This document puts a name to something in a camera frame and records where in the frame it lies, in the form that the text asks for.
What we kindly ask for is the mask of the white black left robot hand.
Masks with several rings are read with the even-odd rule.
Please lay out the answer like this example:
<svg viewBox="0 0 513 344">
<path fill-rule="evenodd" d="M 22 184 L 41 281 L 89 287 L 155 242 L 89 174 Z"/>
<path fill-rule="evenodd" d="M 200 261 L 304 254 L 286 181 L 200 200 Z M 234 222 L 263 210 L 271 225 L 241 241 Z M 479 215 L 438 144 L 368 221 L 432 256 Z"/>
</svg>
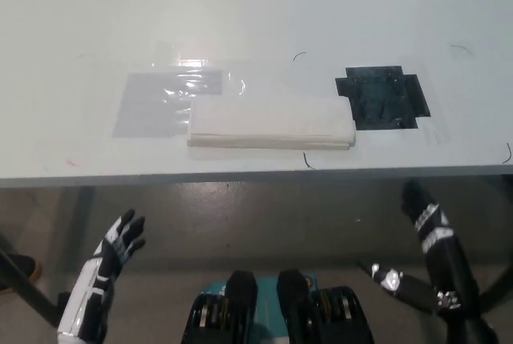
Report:
<svg viewBox="0 0 513 344">
<path fill-rule="evenodd" d="M 83 264 L 72 290 L 59 295 L 58 343 L 104 342 L 115 283 L 134 252 L 145 244 L 145 221 L 133 209 L 119 217 Z"/>
</svg>

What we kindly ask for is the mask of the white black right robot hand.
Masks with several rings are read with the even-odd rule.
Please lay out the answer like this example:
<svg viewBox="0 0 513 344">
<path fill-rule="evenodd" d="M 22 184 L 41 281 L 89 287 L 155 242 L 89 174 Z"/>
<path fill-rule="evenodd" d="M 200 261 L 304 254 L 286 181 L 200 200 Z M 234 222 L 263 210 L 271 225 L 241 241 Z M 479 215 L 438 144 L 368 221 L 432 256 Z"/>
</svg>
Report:
<svg viewBox="0 0 513 344">
<path fill-rule="evenodd" d="M 410 180 L 402 189 L 402 211 L 414 226 L 430 281 L 376 262 L 361 268 L 385 293 L 416 310 L 444 317 L 479 316 L 479 287 L 442 206 Z"/>
</svg>

